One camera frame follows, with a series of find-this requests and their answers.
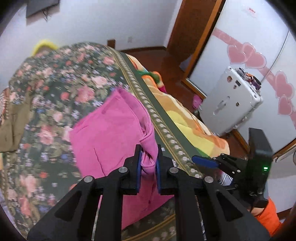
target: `orange sleeve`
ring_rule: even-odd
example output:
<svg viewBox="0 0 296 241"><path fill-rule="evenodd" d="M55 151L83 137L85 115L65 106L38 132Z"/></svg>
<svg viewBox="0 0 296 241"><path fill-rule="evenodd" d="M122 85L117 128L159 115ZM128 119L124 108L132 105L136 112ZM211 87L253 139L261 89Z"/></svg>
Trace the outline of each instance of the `orange sleeve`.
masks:
<svg viewBox="0 0 296 241"><path fill-rule="evenodd" d="M255 216L255 218L267 229L270 236L274 235L281 225L279 217L276 214L276 207L270 198L268 199L268 204L264 211Z"/></svg>

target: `floral bedspread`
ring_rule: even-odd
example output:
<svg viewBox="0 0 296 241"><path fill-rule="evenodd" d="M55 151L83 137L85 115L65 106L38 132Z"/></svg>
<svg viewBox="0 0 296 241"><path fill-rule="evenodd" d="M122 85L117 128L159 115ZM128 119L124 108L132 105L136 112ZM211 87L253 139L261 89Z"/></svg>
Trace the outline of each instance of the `floral bedspread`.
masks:
<svg viewBox="0 0 296 241"><path fill-rule="evenodd" d="M19 149L3 153L0 176L5 202L24 237L81 180L69 132L118 86L133 93L148 109L164 155L189 174L201 176L190 160L198 154L196 149L174 125L125 54L95 43L38 54L27 58L9 82L11 103L23 103L27 92L34 97ZM122 232L122 238L128 240L169 240L174 235L172 200Z"/></svg>

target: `pink shoe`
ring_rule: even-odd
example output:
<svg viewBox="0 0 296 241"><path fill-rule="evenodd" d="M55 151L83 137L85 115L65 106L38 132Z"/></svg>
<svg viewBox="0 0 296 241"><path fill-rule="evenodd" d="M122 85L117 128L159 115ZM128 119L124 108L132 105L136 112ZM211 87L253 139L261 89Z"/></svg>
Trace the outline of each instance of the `pink shoe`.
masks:
<svg viewBox="0 0 296 241"><path fill-rule="evenodd" d="M196 110L201 103L202 103L202 99L198 95L194 95L193 101L192 101L192 107Z"/></svg>

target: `wooden floor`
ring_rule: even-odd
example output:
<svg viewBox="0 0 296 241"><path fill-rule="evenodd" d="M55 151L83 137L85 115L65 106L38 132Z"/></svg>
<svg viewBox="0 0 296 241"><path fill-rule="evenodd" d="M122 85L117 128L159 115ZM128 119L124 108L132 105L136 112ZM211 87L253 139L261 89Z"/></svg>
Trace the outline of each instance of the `wooden floor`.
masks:
<svg viewBox="0 0 296 241"><path fill-rule="evenodd" d="M190 112L193 112L194 92L181 82L184 72L179 68L178 62L172 55L165 50L145 50L128 52L128 54L136 57L148 71L159 72L168 94L180 101ZM227 140L232 156L245 157L245 150L232 134L222 138Z"/></svg>

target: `silver bolt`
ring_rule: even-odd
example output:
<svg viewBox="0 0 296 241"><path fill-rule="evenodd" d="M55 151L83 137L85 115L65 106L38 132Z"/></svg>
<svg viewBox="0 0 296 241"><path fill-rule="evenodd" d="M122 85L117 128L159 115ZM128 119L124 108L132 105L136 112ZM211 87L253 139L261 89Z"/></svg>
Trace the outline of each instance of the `silver bolt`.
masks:
<svg viewBox="0 0 296 241"><path fill-rule="evenodd" d="M86 176L83 180L84 180L86 183L90 183L90 182L93 180L93 177L92 177L92 176Z"/></svg>
<svg viewBox="0 0 296 241"><path fill-rule="evenodd" d="M205 177L205 182L206 183L212 183L213 181L214 181L214 179L212 177L210 177L210 176Z"/></svg>
<svg viewBox="0 0 296 241"><path fill-rule="evenodd" d="M171 168L170 168L170 172L171 172L171 173L177 173L178 171L179 171L179 169L176 168L176 167L171 167Z"/></svg>
<svg viewBox="0 0 296 241"><path fill-rule="evenodd" d="M128 171L128 169L127 169L127 167L120 167L120 168L118 169L118 171L119 171L120 173L126 173L126 172Z"/></svg>

